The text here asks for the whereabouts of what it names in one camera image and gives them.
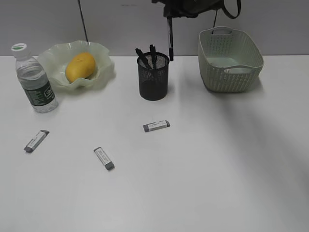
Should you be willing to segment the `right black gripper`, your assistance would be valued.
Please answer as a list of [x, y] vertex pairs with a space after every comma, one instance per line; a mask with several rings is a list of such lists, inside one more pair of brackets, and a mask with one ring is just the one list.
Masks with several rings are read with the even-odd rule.
[[199, 14], [220, 9], [221, 0], [152, 0], [152, 3], [164, 4], [163, 15], [166, 18], [196, 18]]

